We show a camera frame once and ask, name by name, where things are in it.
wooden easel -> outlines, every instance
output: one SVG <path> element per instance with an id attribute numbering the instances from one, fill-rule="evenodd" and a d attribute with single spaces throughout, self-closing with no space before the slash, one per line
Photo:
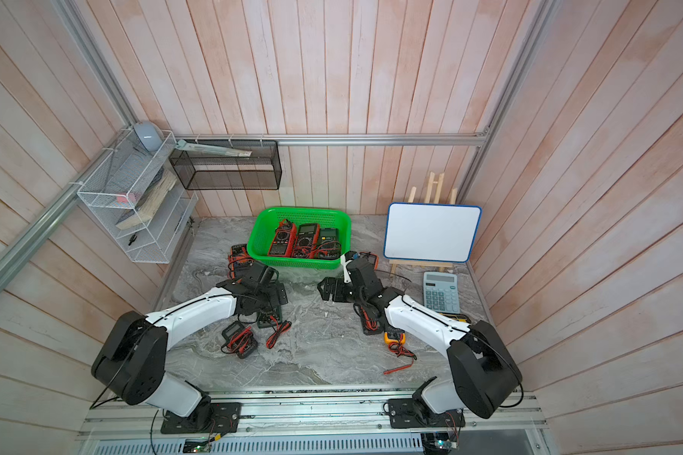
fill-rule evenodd
<path id="1" fill-rule="evenodd" d="M 440 204 L 440 193 L 443 191 L 443 181 L 445 178 L 445 173 L 441 173 L 437 180 L 435 179 L 435 173 L 430 173 L 428 178 L 428 190 L 425 192 L 425 204 L 430 204 L 430 195 L 433 193 L 433 184 L 436 185 L 435 199 L 433 204 Z M 414 202 L 415 192 L 417 187 L 410 188 L 410 196 L 407 198 L 407 202 Z M 458 195 L 458 188 L 453 188 L 450 191 L 449 204 L 455 204 L 455 198 Z M 419 267 L 437 267 L 437 271 L 445 271 L 446 268 L 453 267 L 452 262 L 437 262 L 434 260 L 410 260 L 410 259 L 390 259 L 391 272 L 395 273 L 397 266 L 399 264 L 405 264 L 409 266 L 419 266 Z"/>

gray marble surface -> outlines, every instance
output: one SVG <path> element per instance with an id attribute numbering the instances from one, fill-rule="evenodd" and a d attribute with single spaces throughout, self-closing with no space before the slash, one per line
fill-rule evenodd
<path id="1" fill-rule="evenodd" d="M 352 216 L 352 249 L 380 255 L 379 270 L 390 270 L 382 257 L 386 217 Z M 210 218 L 200 223 L 188 259 L 173 291 L 173 304 L 206 292 L 227 274 L 227 255 L 231 245 L 246 243 L 255 218 Z M 398 266 L 397 273 L 411 283 L 380 273 L 386 286 L 406 289 L 422 303 L 422 274 L 434 268 Z M 220 334 L 229 321 L 223 320 L 192 334 L 167 353 L 167 370 L 204 390 L 242 387 L 300 386 L 315 384 L 404 384 L 418 386 L 432 376 L 449 376 L 448 361 L 418 339 L 409 337 L 406 347 L 417 355 L 414 365 L 391 375 L 383 375 L 408 363 L 396 358 L 384 345 L 382 335 L 365 336 L 351 304 L 321 300 L 317 283 L 327 276 L 342 276 L 341 268 L 312 270 L 279 267 L 288 304 L 282 307 L 283 319 L 293 324 L 283 333 L 273 350 L 265 347 L 272 329 L 253 326 L 259 347 L 250 357 L 238 359 L 220 351 Z M 485 312 L 468 269 L 454 266 L 458 275 L 461 312 L 475 321 L 486 319 Z"/>

green plastic basket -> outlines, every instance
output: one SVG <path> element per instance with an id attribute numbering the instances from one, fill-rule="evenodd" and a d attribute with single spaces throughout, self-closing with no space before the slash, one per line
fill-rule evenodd
<path id="1" fill-rule="evenodd" d="M 337 228 L 341 253 L 349 251 L 352 243 L 352 220 L 344 212 L 339 210 L 327 210 L 319 208 L 303 207 L 272 207 L 266 208 L 255 220 L 253 232 L 248 240 L 248 254 L 271 267 L 306 267 L 306 268 L 337 268 L 338 260 L 325 259 L 300 259 L 300 258 L 277 258 L 267 256 L 271 248 L 271 242 L 278 229 L 278 223 L 287 219 L 300 226 L 305 223 L 319 223 L 323 228 Z"/>

calculator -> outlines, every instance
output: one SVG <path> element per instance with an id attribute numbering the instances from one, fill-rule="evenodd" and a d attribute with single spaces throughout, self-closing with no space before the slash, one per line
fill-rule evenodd
<path id="1" fill-rule="evenodd" d="M 425 306 L 433 311 L 459 313 L 458 277 L 452 273 L 427 271 L 422 277 Z"/>

black cable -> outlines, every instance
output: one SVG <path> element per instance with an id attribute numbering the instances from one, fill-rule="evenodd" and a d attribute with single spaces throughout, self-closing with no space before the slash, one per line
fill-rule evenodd
<path id="1" fill-rule="evenodd" d="M 485 344 L 486 346 L 488 346 L 489 349 L 491 349 L 493 352 L 496 353 L 496 355 L 498 356 L 498 358 L 500 358 L 500 359 L 506 364 L 506 366 L 508 367 L 508 369 L 511 370 L 511 373 L 512 373 L 513 377 L 516 378 L 516 382 L 519 383 L 519 390 L 521 390 L 521 396 L 519 397 L 519 401 L 517 401 L 517 402 L 516 402 L 515 404 L 513 404 L 513 405 L 508 405 L 508 406 L 498 405 L 498 407 L 499 407 L 499 408 L 515 408 L 516 406 L 520 405 L 521 402 L 524 401 L 524 386 L 522 386 L 522 385 L 521 385 L 521 381 L 519 381 L 519 375 L 516 374 L 516 371 L 513 369 L 513 367 L 511 366 L 511 364 L 510 364 L 506 359 L 503 358 L 503 356 L 499 353 L 499 351 L 493 349 L 493 347 L 492 347 L 490 344 L 488 344 L 486 341 L 484 341 L 480 336 L 475 336 L 475 337 L 476 337 L 479 341 L 481 341 L 483 344 Z"/>
<path id="2" fill-rule="evenodd" d="M 154 413 L 154 417 L 152 417 L 152 426 L 149 427 L 149 445 L 152 447 L 152 453 L 154 453 L 154 455 L 157 455 L 157 451 L 154 449 L 154 440 L 152 439 L 152 430 L 154 430 L 154 420 L 157 418 L 157 414 L 159 414 L 159 409 L 157 409 L 157 412 Z"/>
<path id="3" fill-rule="evenodd" d="M 391 271 L 387 271 L 387 270 L 375 270 L 375 271 L 380 271 L 380 272 L 382 272 L 382 273 L 388 273 L 388 274 L 390 274 L 390 275 L 394 275 L 395 277 L 400 277 L 400 278 L 402 278 L 402 279 L 406 279 L 406 280 L 410 281 L 410 283 L 412 283 L 412 280 L 411 280 L 410 278 L 403 277 L 402 275 L 398 275 L 398 274 L 396 274 L 396 273 L 392 273 Z"/>
<path id="4" fill-rule="evenodd" d="M 410 305 L 409 303 L 407 303 L 407 302 L 405 301 L 404 298 L 402 299 L 402 303 L 404 303 L 405 305 L 409 306 L 410 308 L 414 308 L 414 306 L 412 306 L 412 305 Z M 431 317 L 432 319 L 436 320 L 436 321 L 439 322 L 439 323 L 448 325 L 448 323 L 446 323 L 445 321 L 439 320 L 437 317 L 433 316 L 432 314 L 428 314 L 428 313 L 424 313 L 424 314 L 427 314 L 429 317 Z M 474 333 L 472 333 L 472 332 L 470 332 L 470 331 L 466 332 L 466 331 L 464 331 L 464 330 L 461 330 L 461 329 L 459 329 L 459 328 L 457 328 L 457 327 L 453 327 L 453 326 L 451 326 L 451 325 L 448 325 L 448 327 L 450 327 L 451 329 L 453 329 L 453 330 L 455 330 L 455 331 L 458 331 L 458 332 L 470 333 L 472 336 L 474 336 L 475 338 L 477 338 L 478 340 L 480 340 L 483 344 L 485 344 L 486 346 L 488 346 L 488 348 L 491 349 L 491 350 L 498 356 L 498 358 L 500 358 L 500 359 L 505 363 L 505 365 L 508 367 L 508 369 L 509 369 L 509 370 L 511 371 L 511 373 L 513 374 L 513 377 L 516 378 L 516 382 L 519 383 L 519 389 L 521 390 L 521 397 L 519 398 L 519 401 L 517 401 L 517 402 L 516 402 L 515 404 L 513 404 L 513 405 L 508 405 L 508 406 L 499 405 L 498 407 L 499 407 L 499 408 L 515 408 L 516 406 L 520 405 L 521 402 L 524 401 L 524 386 L 521 385 L 521 381 L 519 380 L 519 375 L 516 374 L 516 371 L 513 369 L 513 367 L 511 366 L 511 364 L 508 362 L 508 360 L 504 359 L 503 356 L 499 353 L 499 351 L 493 349 L 493 347 L 492 347 L 490 344 L 488 344 L 485 340 L 483 340 L 483 338 L 482 338 L 481 336 L 476 336 Z"/>
<path id="5" fill-rule="evenodd" d="M 137 338 L 137 341 L 135 341 L 134 344 L 132 345 L 132 347 L 129 349 L 129 352 L 134 351 L 134 349 L 139 345 L 139 342 L 142 341 L 142 338 L 144 338 L 144 336 L 146 335 L 146 333 L 149 331 L 150 328 L 156 327 L 156 323 L 158 323 L 159 321 L 161 321 L 161 320 L 163 320 L 163 319 L 167 319 L 167 317 L 170 316 L 171 314 L 173 314 L 174 312 L 178 312 L 178 311 L 180 311 L 182 308 L 186 308 L 187 306 L 190 306 L 190 305 L 192 305 L 192 304 L 194 304 L 194 303 L 197 303 L 197 302 L 199 302 L 199 301 L 207 300 L 207 299 L 209 299 L 209 298 L 224 297 L 224 296 L 236 297 L 236 299 L 237 299 L 238 297 L 246 297 L 246 298 L 250 298 L 251 300 L 262 301 L 260 298 L 256 298 L 256 297 L 252 297 L 252 296 L 246 296 L 246 295 L 243 295 L 243 294 L 233 294 L 233 293 L 229 293 L 229 294 L 220 294 L 220 295 L 218 295 L 218 296 L 200 296 L 200 297 L 197 297 L 197 298 L 195 298 L 193 301 L 187 302 L 186 304 L 180 306 L 179 308 L 175 308 L 175 309 L 173 309 L 171 312 L 162 315 L 159 319 L 155 320 L 153 323 L 150 323 L 149 326 L 146 326 L 146 327 L 144 328 L 144 330 L 139 334 L 139 337 Z M 91 406 L 89 406 L 89 410 L 91 410 L 91 409 L 96 409 L 96 408 L 98 408 L 100 405 L 103 405 L 104 403 L 108 403 L 109 401 L 114 400 L 114 398 L 110 398 L 110 399 L 108 399 L 108 400 L 104 400 L 104 401 L 102 401 L 101 403 L 97 404 L 97 402 L 100 400 L 101 396 L 104 395 L 104 393 L 105 393 L 107 390 L 109 390 L 109 387 L 111 387 L 111 385 L 113 384 L 113 382 L 116 380 L 116 377 L 118 377 L 118 374 L 121 372 L 121 369 L 124 368 L 124 365 L 127 364 L 127 361 L 129 360 L 129 358 L 131 358 L 130 355 L 128 355 L 126 358 L 124 358 L 124 360 L 121 362 L 121 365 L 119 365 L 119 366 L 118 366 L 118 369 L 116 369 L 116 373 L 114 373 L 114 375 L 113 375 L 113 377 L 111 377 L 109 383 L 106 385 L 106 387 L 104 387 L 104 390 L 102 390 L 101 393 L 99 394 L 99 396 L 96 397 L 96 400 L 94 400 L 94 402 L 91 403 Z"/>
<path id="6" fill-rule="evenodd" d="M 240 320 L 240 313 L 238 313 L 238 322 L 239 322 L 239 323 L 243 323 L 243 324 L 250 324 L 250 325 L 253 325 L 253 324 L 257 323 L 257 322 L 258 322 L 258 319 L 260 319 L 260 317 L 261 317 L 261 312 L 255 312 L 255 314 L 257 314 L 257 315 L 255 316 L 255 321 L 242 321 L 242 320 Z"/>

